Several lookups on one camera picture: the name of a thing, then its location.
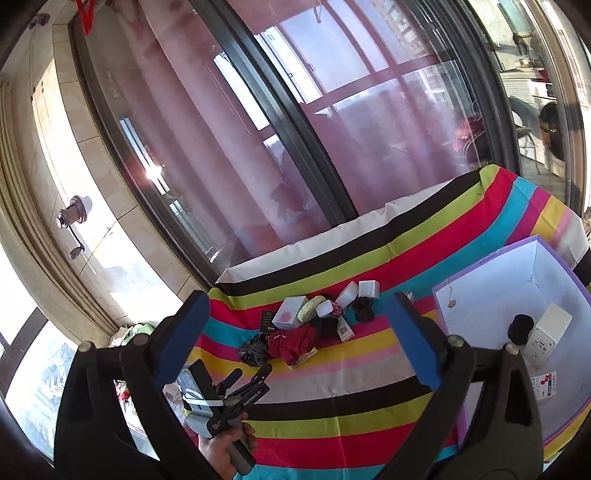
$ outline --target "red hanging decoration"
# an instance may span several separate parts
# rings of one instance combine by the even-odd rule
[[[78,7],[78,14],[82,19],[82,30],[84,31],[84,35],[89,35],[92,30],[92,20],[95,17],[95,0],[88,0],[86,9],[84,8],[82,0],[72,1],[76,2],[76,6]]]

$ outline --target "beige curtain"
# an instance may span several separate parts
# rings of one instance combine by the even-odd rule
[[[8,85],[0,85],[0,241],[41,311],[68,338],[105,346],[117,331],[61,256],[29,193],[15,148]]]

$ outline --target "open box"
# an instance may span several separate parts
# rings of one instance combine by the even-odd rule
[[[538,402],[544,444],[589,404],[591,296],[543,239],[533,236],[504,247],[439,284],[433,294],[441,328],[483,348],[499,349],[508,343],[507,330],[517,314],[530,315],[537,323],[552,302],[570,313],[573,318],[544,365],[536,368],[525,362],[531,377],[557,373],[556,396]],[[470,386],[458,421],[460,443],[480,388],[477,383]]]

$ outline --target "blue gripper pad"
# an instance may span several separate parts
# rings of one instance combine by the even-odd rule
[[[154,367],[154,383],[158,388],[176,381],[208,320],[209,298],[203,292],[194,291],[176,315],[165,319],[163,323],[168,323],[159,325],[152,333],[152,337],[161,334],[164,338],[164,343],[158,342],[160,351]],[[158,332],[160,326],[164,328],[162,332]]]
[[[417,374],[418,381],[421,385],[426,385],[435,392],[441,386],[439,360],[433,348],[431,348],[431,345],[429,345],[427,339],[413,320],[412,314],[408,311],[410,309],[405,308],[402,305],[402,301],[397,298],[397,294],[393,295],[388,301],[386,306],[388,321]],[[410,306],[414,311],[413,313],[420,316],[414,310],[414,307],[412,305]]]

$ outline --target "striped tablecloth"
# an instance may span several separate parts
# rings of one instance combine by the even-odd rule
[[[250,419],[261,448],[249,479],[373,478],[404,442],[429,401],[384,315],[395,291],[414,294],[435,318],[431,289],[491,252],[530,235],[543,237],[591,283],[591,251],[582,223],[556,198],[526,180],[487,166],[391,202],[331,231],[228,269],[210,291],[211,319],[191,359],[214,381],[242,368],[236,347],[258,331],[262,310],[285,297],[337,296],[354,280],[378,280],[376,319],[346,319],[355,337],[326,342],[295,370],[274,360],[271,391]],[[588,409],[545,446],[550,457],[572,437]],[[441,458],[456,452],[457,434]]]

